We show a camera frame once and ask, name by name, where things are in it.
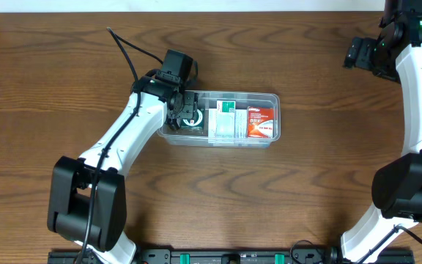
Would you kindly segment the green Zam-Buk box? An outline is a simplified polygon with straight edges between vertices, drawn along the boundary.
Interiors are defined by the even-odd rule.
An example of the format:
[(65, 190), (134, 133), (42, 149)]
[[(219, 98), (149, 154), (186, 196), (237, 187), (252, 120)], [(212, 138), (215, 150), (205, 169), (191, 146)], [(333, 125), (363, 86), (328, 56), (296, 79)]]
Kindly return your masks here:
[(188, 130), (202, 130), (204, 128), (204, 109), (197, 109), (191, 119), (182, 119), (181, 128)]

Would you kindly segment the white green medicine box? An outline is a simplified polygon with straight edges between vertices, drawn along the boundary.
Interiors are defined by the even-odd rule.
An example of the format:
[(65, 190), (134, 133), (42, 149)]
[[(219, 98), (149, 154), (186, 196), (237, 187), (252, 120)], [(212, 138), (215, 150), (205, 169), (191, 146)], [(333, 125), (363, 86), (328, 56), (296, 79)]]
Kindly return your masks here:
[(234, 138), (235, 102), (218, 100), (216, 110), (216, 136), (218, 138)]

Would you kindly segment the blue white medicine box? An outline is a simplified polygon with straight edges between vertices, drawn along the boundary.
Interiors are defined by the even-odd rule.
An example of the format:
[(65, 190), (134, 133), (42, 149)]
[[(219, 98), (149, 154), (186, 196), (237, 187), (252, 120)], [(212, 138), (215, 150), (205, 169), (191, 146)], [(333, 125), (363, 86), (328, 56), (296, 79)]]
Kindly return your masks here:
[[(216, 110), (208, 110), (208, 127), (207, 137), (209, 143), (217, 143), (226, 141), (229, 138), (218, 138), (216, 136)], [(246, 109), (237, 109), (235, 112), (235, 132), (234, 138), (230, 139), (246, 139), (247, 138), (247, 119), (248, 112)]]

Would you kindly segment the orange red medicine box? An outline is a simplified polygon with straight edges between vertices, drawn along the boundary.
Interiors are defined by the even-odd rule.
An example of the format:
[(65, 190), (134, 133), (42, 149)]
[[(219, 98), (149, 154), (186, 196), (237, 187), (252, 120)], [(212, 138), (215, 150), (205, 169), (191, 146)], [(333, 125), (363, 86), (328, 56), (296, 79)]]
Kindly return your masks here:
[(274, 110), (272, 108), (248, 107), (248, 138), (272, 138), (274, 133)]

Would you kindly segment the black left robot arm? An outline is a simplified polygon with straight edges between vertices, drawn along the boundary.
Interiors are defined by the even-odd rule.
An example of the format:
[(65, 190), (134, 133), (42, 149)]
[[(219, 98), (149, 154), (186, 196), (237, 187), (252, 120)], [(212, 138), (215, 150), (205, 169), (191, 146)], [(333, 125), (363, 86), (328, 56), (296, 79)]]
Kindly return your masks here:
[(127, 105), (92, 147), (78, 158), (62, 156), (54, 165), (47, 227), (81, 245), (74, 263), (131, 263), (136, 245), (125, 234), (125, 178), (149, 138), (163, 125), (197, 112), (189, 88), (197, 77), (154, 69), (132, 85)]

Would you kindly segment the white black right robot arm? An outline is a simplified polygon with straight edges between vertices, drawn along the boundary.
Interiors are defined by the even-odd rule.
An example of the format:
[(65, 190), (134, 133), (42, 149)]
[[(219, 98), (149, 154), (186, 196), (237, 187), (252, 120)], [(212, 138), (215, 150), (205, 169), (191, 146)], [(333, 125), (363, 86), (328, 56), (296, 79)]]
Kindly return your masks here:
[(379, 169), (372, 204), (341, 235), (326, 263), (413, 263), (411, 252), (386, 252), (402, 233), (422, 245), (412, 228), (422, 223), (422, 1), (389, 0), (376, 39), (355, 37), (345, 68), (361, 68), (401, 85), (404, 143), (401, 156)]

